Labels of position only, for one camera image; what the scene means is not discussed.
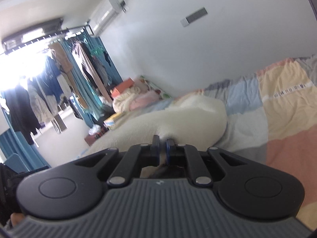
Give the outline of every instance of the wall-mounted air conditioner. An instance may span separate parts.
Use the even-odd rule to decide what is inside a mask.
[[[91,35],[98,37],[110,20],[121,11],[125,12],[124,5],[124,1],[120,3],[119,0],[103,0],[91,16],[89,23],[91,30],[93,31]]]

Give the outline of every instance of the orange fabric patch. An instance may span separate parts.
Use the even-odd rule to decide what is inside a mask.
[[[285,64],[290,63],[290,62],[294,62],[293,58],[286,58],[286,59],[284,59],[284,60],[282,60],[282,61],[273,63],[273,64],[267,66],[266,68],[257,71],[257,72],[256,72],[256,76],[258,76],[258,77],[259,77],[259,76],[262,76],[262,75],[264,75],[267,71],[269,71],[269,70],[271,70],[271,69],[273,69],[273,68],[275,68],[275,67],[277,67],[277,66],[284,66]]]
[[[304,186],[302,206],[317,201],[317,124],[267,143],[267,165],[295,176]]]

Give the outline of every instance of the red box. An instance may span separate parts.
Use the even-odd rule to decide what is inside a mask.
[[[132,87],[134,85],[134,81],[131,78],[128,78],[124,82],[120,83],[118,86],[116,86],[111,94],[112,98],[115,98],[116,96],[123,93],[127,88]]]

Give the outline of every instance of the gray switch panel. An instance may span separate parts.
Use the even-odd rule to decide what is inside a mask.
[[[205,7],[201,8],[200,10],[194,12],[193,14],[187,16],[185,19],[182,19],[180,22],[182,23],[183,27],[188,26],[193,21],[198,20],[199,18],[207,15],[208,12],[206,11]]]

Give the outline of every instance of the white ceiling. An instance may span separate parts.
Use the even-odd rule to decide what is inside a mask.
[[[64,18],[63,28],[82,25],[100,2],[101,0],[0,0],[0,40],[21,29],[57,17]]]

